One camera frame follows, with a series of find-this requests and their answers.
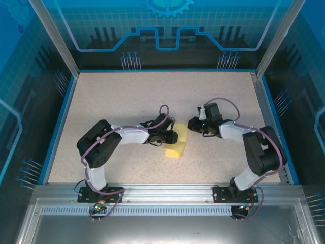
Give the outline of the yellow cloth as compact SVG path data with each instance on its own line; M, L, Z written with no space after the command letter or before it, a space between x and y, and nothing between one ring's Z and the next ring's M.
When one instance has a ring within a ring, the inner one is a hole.
M178 139L175 144L165 146L165 156L168 158L181 158L187 142L187 125L175 123L173 131L177 133Z

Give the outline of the grey metal tray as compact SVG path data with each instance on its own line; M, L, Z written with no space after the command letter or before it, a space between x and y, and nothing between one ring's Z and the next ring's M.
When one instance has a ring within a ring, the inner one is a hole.
M45 216L34 204L15 244L325 244L308 208L265 205L254 216Z

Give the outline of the aluminium mounting rail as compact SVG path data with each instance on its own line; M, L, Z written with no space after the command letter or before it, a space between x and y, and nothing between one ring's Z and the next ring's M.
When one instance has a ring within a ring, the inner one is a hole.
M124 205L211 205L214 203L212 184L120 184L125 188ZM291 205L304 198L300 185L262 184L268 205ZM35 187L33 204L76 204L73 184L49 184Z

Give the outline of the aluminium side rail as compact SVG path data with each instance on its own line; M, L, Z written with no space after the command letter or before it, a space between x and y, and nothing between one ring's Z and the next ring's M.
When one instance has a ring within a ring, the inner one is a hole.
M261 109L264 123L266 126L271 126L274 129L275 134L277 135L280 144L282 145L280 134L278 132L276 121L274 119L273 112L271 109L271 103L269 102L269 99L267 97L264 84L260 79L258 79L257 74L255 72L250 72L250 75L258 99L259 107ZM289 160L287 160L287 164L279 171L278 174L279 174L280 182L282 184L292 185L293 181L292 181L292 177L288 165L289 165Z

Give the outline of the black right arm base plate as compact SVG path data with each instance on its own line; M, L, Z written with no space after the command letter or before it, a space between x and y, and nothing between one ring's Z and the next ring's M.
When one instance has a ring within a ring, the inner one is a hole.
M214 186L212 188L214 203L258 203L257 191L249 188L244 191L239 191L236 187Z

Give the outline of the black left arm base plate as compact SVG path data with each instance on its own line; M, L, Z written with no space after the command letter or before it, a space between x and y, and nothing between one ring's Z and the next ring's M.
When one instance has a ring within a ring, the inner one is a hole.
M79 189L77 202L78 203L97 203L100 200L105 200L106 203L115 203L120 197L121 193L112 195L103 195L93 191L89 186L81 187Z

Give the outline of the aluminium frame post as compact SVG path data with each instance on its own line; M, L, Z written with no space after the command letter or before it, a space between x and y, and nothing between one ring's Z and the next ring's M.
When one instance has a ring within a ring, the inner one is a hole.
M257 79L261 79L267 67L271 63L274 55L279 49L282 41L286 37L289 29L291 28L294 20L299 14L302 6L304 5L306 0L292 0L290 7L288 8L282 22L280 23L270 45L268 46L257 70L256 77Z
M39 20L41 21L53 44L57 48L67 68L69 69L71 74L78 79L80 71L77 67L77 64L75 63L67 45L65 44L58 28L56 27L44 3L41 0L28 1L31 4L36 15L38 16Z

